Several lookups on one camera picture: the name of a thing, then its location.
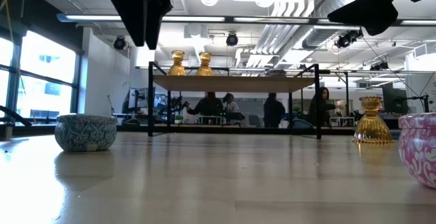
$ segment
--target gold vase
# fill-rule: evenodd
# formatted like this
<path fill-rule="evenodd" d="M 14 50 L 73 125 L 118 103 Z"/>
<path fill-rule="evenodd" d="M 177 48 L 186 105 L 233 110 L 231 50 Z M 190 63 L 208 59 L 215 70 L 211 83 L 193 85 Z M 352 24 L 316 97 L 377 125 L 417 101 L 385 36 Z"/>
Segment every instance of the gold vase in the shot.
<path fill-rule="evenodd" d="M 185 53 L 182 50 L 175 50 L 171 52 L 171 54 L 174 64 L 170 68 L 168 75 L 185 76 L 186 75 L 185 68 L 182 66 L 183 56 L 185 55 Z"/>
<path fill-rule="evenodd" d="M 200 56 L 200 60 L 202 61 L 201 66 L 198 68 L 196 75 L 197 76 L 211 76 L 212 68 L 209 67 L 209 63 L 211 61 L 212 55 L 207 52 L 202 52 Z"/>
<path fill-rule="evenodd" d="M 394 143 L 388 126 L 377 116 L 381 97 L 361 97 L 359 100 L 365 115 L 357 124 L 353 141 L 357 143 Z"/>

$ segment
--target blue patterned bowl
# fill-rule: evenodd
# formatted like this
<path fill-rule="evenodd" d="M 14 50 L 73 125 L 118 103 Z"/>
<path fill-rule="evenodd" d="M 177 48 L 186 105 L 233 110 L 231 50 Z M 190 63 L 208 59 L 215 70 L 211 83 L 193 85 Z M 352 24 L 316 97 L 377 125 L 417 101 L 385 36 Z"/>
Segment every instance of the blue patterned bowl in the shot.
<path fill-rule="evenodd" d="M 65 152 L 107 150 L 116 138 L 116 118 L 85 114 L 57 117 L 54 131 L 57 144 Z"/>

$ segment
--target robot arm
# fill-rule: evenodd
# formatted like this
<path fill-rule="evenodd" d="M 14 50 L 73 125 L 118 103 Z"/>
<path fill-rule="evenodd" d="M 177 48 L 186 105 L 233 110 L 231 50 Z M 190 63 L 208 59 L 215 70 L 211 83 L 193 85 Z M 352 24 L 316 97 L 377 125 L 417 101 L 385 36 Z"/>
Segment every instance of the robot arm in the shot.
<path fill-rule="evenodd" d="M 383 33 L 398 17 L 394 0 L 355 0 L 328 15 L 332 22 L 364 27 L 369 35 Z"/>
<path fill-rule="evenodd" d="M 171 9 L 170 0 L 111 0 L 136 46 L 157 47 L 162 17 Z"/>

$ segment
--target woman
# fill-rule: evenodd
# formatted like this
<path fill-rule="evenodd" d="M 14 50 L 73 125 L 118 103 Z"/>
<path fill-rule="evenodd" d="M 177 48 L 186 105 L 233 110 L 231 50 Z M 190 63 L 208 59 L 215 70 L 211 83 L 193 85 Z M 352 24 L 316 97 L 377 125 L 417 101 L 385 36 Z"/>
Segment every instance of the woman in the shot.
<path fill-rule="evenodd" d="M 234 101 L 234 96 L 231 93 L 227 93 L 223 98 L 223 102 L 227 103 L 227 111 L 228 112 L 239 112 L 239 106 Z"/>
<path fill-rule="evenodd" d="M 330 98 L 330 93 L 328 92 L 328 89 L 326 87 L 320 88 L 321 92 L 321 111 L 316 110 L 316 95 L 313 96 L 311 105 L 309 106 L 309 118 L 310 122 L 312 124 L 315 124 L 316 122 L 316 114 L 317 112 L 321 112 L 322 120 L 321 120 L 321 126 L 328 126 L 330 124 L 330 115 L 328 115 L 329 110 L 334 110 L 336 108 L 343 109 L 343 106 L 341 105 L 334 105 L 327 103 L 327 100 Z"/>
<path fill-rule="evenodd" d="M 215 97 L 215 92 L 205 92 L 204 98 L 198 102 L 196 107 L 194 109 L 188 107 L 187 112 L 192 115 L 221 116 L 223 104 Z M 208 124 L 208 122 L 208 119 L 203 119 L 204 124 Z"/>
<path fill-rule="evenodd" d="M 281 115 L 285 113 L 285 107 L 280 101 L 277 101 L 276 98 L 276 93 L 269 93 L 264 104 L 265 128 L 278 128 Z"/>

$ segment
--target ceramic bowl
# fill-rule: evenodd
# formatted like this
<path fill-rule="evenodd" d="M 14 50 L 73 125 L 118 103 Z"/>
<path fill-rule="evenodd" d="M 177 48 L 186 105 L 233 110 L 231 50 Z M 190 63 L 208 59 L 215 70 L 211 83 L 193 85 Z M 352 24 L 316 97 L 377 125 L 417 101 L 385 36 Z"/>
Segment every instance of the ceramic bowl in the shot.
<path fill-rule="evenodd" d="M 436 113 L 402 116 L 399 127 L 401 161 L 418 182 L 436 189 Z"/>
<path fill-rule="evenodd" d="M 57 117 L 57 144 L 66 152 L 107 150 L 116 138 L 116 118 L 85 114 Z"/>

